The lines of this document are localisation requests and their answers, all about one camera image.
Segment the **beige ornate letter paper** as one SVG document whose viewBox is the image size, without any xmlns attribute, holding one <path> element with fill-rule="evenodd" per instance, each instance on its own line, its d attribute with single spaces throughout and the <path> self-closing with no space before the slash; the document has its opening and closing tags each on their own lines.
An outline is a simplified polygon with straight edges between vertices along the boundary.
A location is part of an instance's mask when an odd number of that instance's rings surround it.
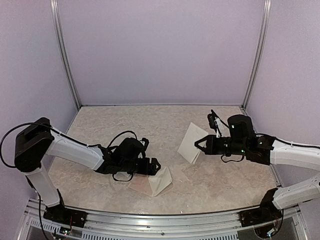
<svg viewBox="0 0 320 240">
<path fill-rule="evenodd" d="M 195 125 L 193 122 L 189 127 L 182 139 L 182 142 L 177 152 L 190 164 L 194 165 L 201 152 L 200 149 L 195 147 L 195 142 L 206 137 L 208 132 Z"/>
</svg>

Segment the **cream envelope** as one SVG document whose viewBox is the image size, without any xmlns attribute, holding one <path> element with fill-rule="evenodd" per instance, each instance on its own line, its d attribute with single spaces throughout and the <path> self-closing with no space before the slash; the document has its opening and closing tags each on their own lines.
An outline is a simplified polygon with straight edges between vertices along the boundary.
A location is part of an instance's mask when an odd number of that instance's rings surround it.
<svg viewBox="0 0 320 240">
<path fill-rule="evenodd" d="M 150 197 L 156 197 L 166 189 L 172 181 L 170 169 L 165 166 L 160 169 L 155 176 L 136 174 L 128 185 L 128 188 Z"/>
</svg>

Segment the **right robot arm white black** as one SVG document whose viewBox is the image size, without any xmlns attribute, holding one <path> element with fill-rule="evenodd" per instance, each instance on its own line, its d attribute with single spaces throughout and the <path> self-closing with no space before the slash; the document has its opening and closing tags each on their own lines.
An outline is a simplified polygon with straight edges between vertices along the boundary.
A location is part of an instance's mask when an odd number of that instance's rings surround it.
<svg viewBox="0 0 320 240">
<path fill-rule="evenodd" d="M 320 170 L 320 147 L 285 141 L 265 133 L 256 133 L 249 116 L 236 114 L 228 118 L 225 126 L 229 136 L 221 136 L 219 117 L 212 112 L 207 116 L 209 126 L 216 134 L 209 134 L 197 140 L 194 146 L 205 155 L 242 159 L 262 165 L 290 165 L 314 171 Z M 320 176 L 287 187 L 273 188 L 266 192 L 256 210 L 256 218 L 266 222 L 276 210 L 282 210 L 299 203 L 320 197 Z"/>
</svg>

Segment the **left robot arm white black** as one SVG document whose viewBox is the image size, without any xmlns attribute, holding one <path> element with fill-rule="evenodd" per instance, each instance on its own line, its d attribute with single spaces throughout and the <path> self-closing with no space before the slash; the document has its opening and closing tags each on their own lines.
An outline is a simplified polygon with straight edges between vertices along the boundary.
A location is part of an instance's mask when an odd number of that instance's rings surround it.
<svg viewBox="0 0 320 240">
<path fill-rule="evenodd" d="M 50 214 L 61 223 L 70 218 L 70 211 L 63 206 L 58 189 L 42 166 L 44 156 L 80 164 L 102 175 L 115 176 L 121 172 L 131 176 L 155 176 L 161 169 L 156 158 L 146 156 L 149 140 L 144 137 L 127 137 L 119 145 L 109 143 L 107 147 L 90 145 L 54 128 L 46 117 L 15 126 L 4 136 L 21 127 L 23 131 L 15 138 L 14 164 L 9 165 L 3 157 L 0 160 L 6 167 L 17 169 L 26 176 L 45 206 L 50 208 Z"/>
</svg>

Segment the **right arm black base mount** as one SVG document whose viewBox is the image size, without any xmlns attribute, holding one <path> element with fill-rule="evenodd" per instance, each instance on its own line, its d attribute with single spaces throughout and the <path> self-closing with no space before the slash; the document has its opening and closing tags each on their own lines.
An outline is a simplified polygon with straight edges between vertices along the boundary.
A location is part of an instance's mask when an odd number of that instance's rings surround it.
<svg viewBox="0 0 320 240">
<path fill-rule="evenodd" d="M 239 219 L 242 227 L 259 225 L 282 218 L 282 210 L 276 208 L 273 204 L 276 190 L 278 190 L 278 188 L 268 190 L 262 198 L 259 207 L 239 212 Z"/>
</svg>

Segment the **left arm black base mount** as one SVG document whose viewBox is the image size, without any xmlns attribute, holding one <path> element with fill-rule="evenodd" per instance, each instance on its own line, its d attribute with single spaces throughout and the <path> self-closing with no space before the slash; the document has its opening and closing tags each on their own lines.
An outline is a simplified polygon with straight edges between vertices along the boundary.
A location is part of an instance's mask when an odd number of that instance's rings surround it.
<svg viewBox="0 0 320 240">
<path fill-rule="evenodd" d="M 57 189 L 59 204 L 52 207 L 45 207 L 44 219 L 56 223 L 69 225 L 70 227 L 84 228 L 88 213 L 82 210 L 67 208 L 60 191 Z"/>
</svg>

